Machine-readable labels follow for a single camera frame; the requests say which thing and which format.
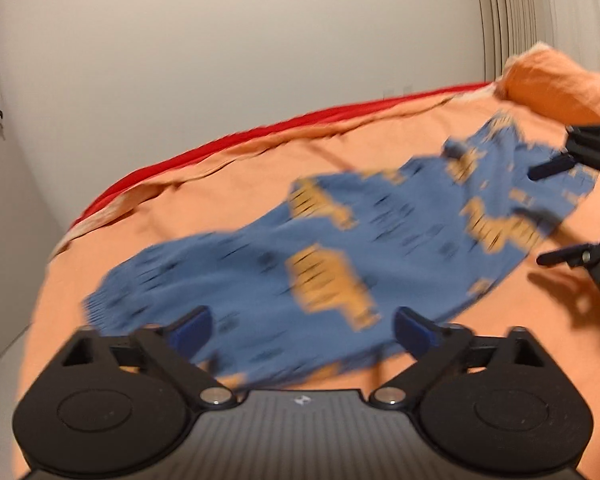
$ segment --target blue cloth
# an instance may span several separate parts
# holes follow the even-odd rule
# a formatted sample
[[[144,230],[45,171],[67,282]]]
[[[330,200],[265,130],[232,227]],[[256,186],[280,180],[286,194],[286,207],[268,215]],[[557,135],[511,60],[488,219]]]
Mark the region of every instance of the blue cloth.
[[[592,189],[580,167],[530,181],[553,153],[496,116],[399,170],[300,179],[243,229],[158,244],[112,269],[85,301],[89,321],[118,335],[206,305],[214,335],[196,362],[244,388],[365,367],[399,351],[398,306],[455,316]]]

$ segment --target ribbed black plastic surface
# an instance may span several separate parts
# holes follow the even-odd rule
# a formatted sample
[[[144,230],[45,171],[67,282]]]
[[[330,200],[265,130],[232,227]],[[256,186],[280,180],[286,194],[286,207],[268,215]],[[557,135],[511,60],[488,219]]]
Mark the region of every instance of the ribbed black plastic surface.
[[[31,480],[56,478],[34,473]],[[200,416],[170,456],[126,480],[484,480],[431,450],[407,416],[356,391],[251,392]],[[578,480],[565,470],[545,478]]]

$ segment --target bolt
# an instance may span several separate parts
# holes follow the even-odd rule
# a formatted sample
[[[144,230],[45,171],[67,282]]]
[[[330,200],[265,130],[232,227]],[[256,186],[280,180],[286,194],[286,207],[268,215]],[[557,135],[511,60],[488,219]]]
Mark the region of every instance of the bolt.
[[[407,394],[400,388],[392,388],[390,386],[380,388],[374,394],[376,400],[383,404],[397,404],[398,402],[402,402],[406,396]]]
[[[202,390],[200,393],[200,399],[204,400],[207,404],[224,404],[231,400],[232,394],[226,388],[207,388]]]

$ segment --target white door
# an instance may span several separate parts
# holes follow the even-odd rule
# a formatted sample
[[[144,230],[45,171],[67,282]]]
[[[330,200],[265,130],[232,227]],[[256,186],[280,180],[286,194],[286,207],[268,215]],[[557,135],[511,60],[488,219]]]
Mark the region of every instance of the white door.
[[[1,354],[29,324],[46,260],[61,231],[10,130],[9,104],[1,95],[0,110],[4,113],[4,137],[0,135]]]

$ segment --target orange bedsheet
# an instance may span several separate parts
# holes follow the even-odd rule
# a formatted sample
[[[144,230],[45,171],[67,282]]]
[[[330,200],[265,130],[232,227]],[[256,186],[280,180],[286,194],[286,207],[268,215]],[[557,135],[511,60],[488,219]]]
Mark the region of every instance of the orange bedsheet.
[[[250,140],[136,186],[114,200],[113,208],[100,212],[90,227],[111,223],[67,238],[49,263],[27,336],[20,393],[85,324],[83,298],[109,269],[143,248],[199,232],[240,228],[283,201],[292,181],[301,176],[395,168],[412,156],[438,154],[448,137],[471,135],[499,110],[515,118],[526,140],[563,144],[564,126],[488,90],[470,96],[444,94],[362,118]],[[593,410],[595,430],[580,465],[591,480],[600,480],[600,295],[584,272],[541,269],[535,257],[599,237],[600,177],[550,238],[456,319],[482,335],[502,335],[515,325],[534,332]],[[330,378],[324,377],[337,370],[321,370],[300,387],[361,388],[368,393],[409,362],[407,357],[392,358],[373,369]],[[22,475],[26,464],[15,449],[14,468]]]

